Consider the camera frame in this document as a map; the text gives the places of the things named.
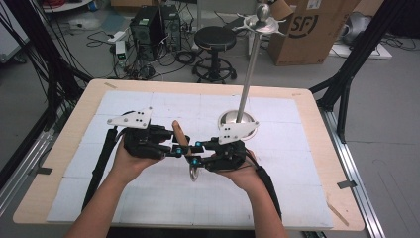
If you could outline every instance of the black tripod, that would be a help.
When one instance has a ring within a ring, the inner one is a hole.
[[[340,70],[331,78],[309,88],[312,93],[328,88],[322,98],[317,100],[318,107],[326,111],[333,111],[334,104],[341,98],[337,134],[342,143],[346,143],[346,116],[352,81],[371,52],[379,44],[386,30],[411,1],[413,0],[385,0],[365,32],[357,40],[354,49]]]

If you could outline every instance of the computer tower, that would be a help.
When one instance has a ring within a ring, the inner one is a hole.
[[[157,45],[164,36],[158,6],[140,7],[130,29],[139,44]]]
[[[164,38],[158,6],[140,7],[130,23],[130,30],[137,45],[138,59],[156,60],[158,58],[158,44]]]
[[[163,5],[160,7],[161,18],[163,21],[163,31],[167,37],[165,40],[166,48],[170,51],[181,50],[180,18],[175,5]]]
[[[137,50],[138,60],[155,61],[158,59],[158,47],[152,45],[139,45]]]

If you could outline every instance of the printed logo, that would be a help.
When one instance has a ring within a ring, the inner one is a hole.
[[[291,32],[289,37],[293,39],[303,38],[308,36],[312,30],[314,30],[316,23],[318,22],[318,15],[306,16],[306,17],[295,17],[293,19]]]

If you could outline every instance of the hand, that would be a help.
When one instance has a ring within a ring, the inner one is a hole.
[[[251,166],[248,162],[244,162],[237,170],[231,172],[218,172],[217,174],[230,179],[237,187],[248,192],[251,189],[261,185],[263,182],[257,175],[256,169]]]
[[[112,177],[123,185],[127,185],[130,181],[139,176],[145,168],[157,163],[160,160],[149,158],[137,158],[130,155],[124,148],[124,136],[118,145],[115,155],[114,165],[108,177]]]

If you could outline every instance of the black bar stool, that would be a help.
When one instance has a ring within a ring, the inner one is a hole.
[[[219,58],[219,52],[225,52],[236,43],[236,36],[232,30],[223,27],[205,27],[195,33],[194,42],[211,55],[210,58],[199,60],[192,69],[192,73],[199,76],[197,82],[204,79],[210,82],[222,81],[226,84],[226,78],[237,78],[232,65],[227,60]]]

